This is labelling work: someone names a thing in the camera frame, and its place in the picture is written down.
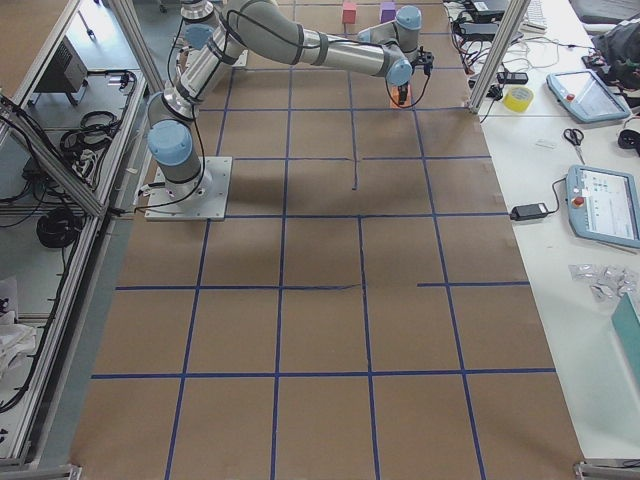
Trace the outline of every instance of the pink cube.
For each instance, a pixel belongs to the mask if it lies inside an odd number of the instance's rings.
[[[342,4],[342,23],[356,23],[356,4],[352,2],[344,2]]]

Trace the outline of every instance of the power adapter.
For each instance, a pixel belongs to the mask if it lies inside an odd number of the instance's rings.
[[[502,89],[498,85],[491,85],[487,91],[487,97],[494,100],[502,100]]]
[[[516,222],[524,220],[535,220],[536,218],[544,218],[551,212],[544,203],[531,203],[529,205],[518,205],[513,207],[509,213],[509,218]]]

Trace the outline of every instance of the brown paper floor covering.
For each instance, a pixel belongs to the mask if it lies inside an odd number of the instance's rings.
[[[71,460],[83,478],[573,478],[580,458],[442,5],[418,108],[257,56],[204,104],[222,223],[133,233]],[[285,5],[344,33],[335,1]],[[377,23],[377,5],[358,6]],[[424,78],[414,76],[414,91]]]

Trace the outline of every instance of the black device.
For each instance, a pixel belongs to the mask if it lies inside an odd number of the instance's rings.
[[[36,234],[47,248],[64,248],[76,241],[82,231],[82,218],[66,207],[58,207],[38,219]]]
[[[465,0],[463,6],[474,22],[489,23],[502,19],[509,0]]]
[[[529,205],[518,205],[513,207],[509,213],[509,218],[516,222],[523,220],[534,220],[536,218],[544,218],[549,215],[549,209],[544,203],[531,203]]]
[[[497,23],[454,23],[453,33],[465,42],[491,42],[498,33]]]
[[[496,78],[501,85],[525,85],[529,81],[524,72],[498,72]]]

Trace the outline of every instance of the grid square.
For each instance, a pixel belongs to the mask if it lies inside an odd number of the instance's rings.
[[[347,72],[334,70],[294,70],[291,107],[349,108]]]
[[[234,70],[230,109],[288,108],[289,72]]]
[[[420,157],[416,122],[411,110],[356,112],[357,152],[369,157]]]
[[[276,478],[372,480],[366,378],[280,380]]]
[[[376,377],[374,385],[382,478],[480,479],[458,375]]]
[[[201,111],[198,113],[196,122],[198,123],[198,130],[200,130],[200,136],[202,137],[202,146],[204,147],[205,155],[216,155],[216,152],[218,151],[222,117],[222,112]],[[198,132],[196,131],[195,125],[191,126],[191,135],[193,138],[194,148],[196,149],[198,156],[201,156],[202,151],[200,150]]]
[[[286,70],[289,71],[289,65],[276,62],[269,58],[262,57],[256,52],[248,51],[247,53],[247,69],[249,70]]]
[[[488,156],[477,115],[466,108],[456,110],[418,111],[418,125],[428,157]]]
[[[284,292],[280,370],[367,370],[361,288]]]
[[[416,72],[413,76],[411,88],[414,101],[418,99],[425,79],[426,77],[420,72]],[[432,72],[424,97],[416,108],[464,107],[470,95],[467,76],[462,69],[436,69]]]
[[[272,416],[272,379],[187,380],[171,478],[269,478]]]
[[[353,215],[358,211],[353,160],[289,162],[287,213]]]
[[[341,35],[344,32],[340,6],[298,5],[295,10],[295,21],[309,30],[333,35]]]
[[[431,213],[421,160],[361,160],[358,177],[361,214]]]
[[[582,455],[555,374],[471,375],[469,388],[487,478],[574,478]]]
[[[467,368],[553,367],[531,289],[452,289]]]
[[[227,215],[281,215],[284,160],[234,160]]]
[[[116,291],[96,373],[179,373],[193,291]]]
[[[387,94],[384,78],[370,77],[354,73],[351,75],[351,96],[353,108],[389,108],[390,100]]]
[[[423,30],[423,33],[420,34],[419,44],[424,46],[426,51],[433,53],[435,65],[438,69],[457,68],[464,71],[460,61],[460,54],[453,46],[450,34],[427,33]]]
[[[368,288],[375,371],[460,368],[444,288]]]
[[[438,225],[450,282],[527,280],[506,215],[440,217]]]
[[[404,5],[414,5],[411,0],[399,0],[397,9]],[[449,33],[447,11],[442,4],[417,4],[422,13],[422,31],[429,33]]]
[[[278,285],[282,221],[235,219],[211,225],[204,285]]]
[[[204,222],[135,218],[118,285],[195,285],[204,229]]]
[[[164,478],[179,386],[177,379],[92,380],[70,463],[82,465],[86,478]]]
[[[291,113],[290,156],[294,158],[353,158],[349,112]]]
[[[201,290],[190,372],[273,372],[276,290]]]
[[[200,104],[200,113],[208,108],[223,109],[225,107],[227,97],[229,96],[229,82],[232,75],[233,72],[231,75],[222,77],[215,88],[205,95],[204,101]]]
[[[438,213],[507,210],[491,159],[429,160],[427,171]]]
[[[349,34],[357,34],[360,30],[369,28],[380,23],[380,5],[357,4],[356,23],[345,25],[345,31]]]
[[[368,287],[443,281],[431,218],[366,218],[362,230]]]
[[[287,112],[228,112],[221,155],[284,158]]]
[[[287,220],[286,285],[358,285],[358,230],[353,219]]]

